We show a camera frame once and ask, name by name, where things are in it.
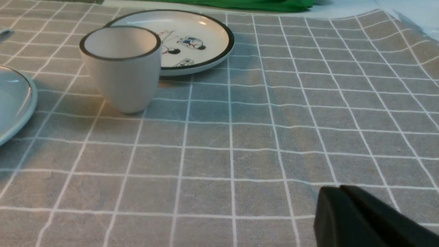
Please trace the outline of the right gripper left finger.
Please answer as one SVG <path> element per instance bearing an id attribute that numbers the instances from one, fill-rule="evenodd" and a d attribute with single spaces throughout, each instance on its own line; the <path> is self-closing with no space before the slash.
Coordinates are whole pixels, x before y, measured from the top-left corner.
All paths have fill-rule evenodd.
<path id="1" fill-rule="evenodd" d="M 314 219 L 318 247 L 387 247 L 338 187 L 321 187 Z"/>

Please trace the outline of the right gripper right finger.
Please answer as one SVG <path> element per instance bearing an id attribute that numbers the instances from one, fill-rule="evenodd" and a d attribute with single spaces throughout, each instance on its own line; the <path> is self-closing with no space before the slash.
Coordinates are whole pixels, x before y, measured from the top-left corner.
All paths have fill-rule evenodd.
<path id="1" fill-rule="evenodd" d="M 390 247 L 437 247 L 438 235 L 399 213 L 369 192 L 356 186 L 342 185 L 343 192 L 369 225 Z"/>

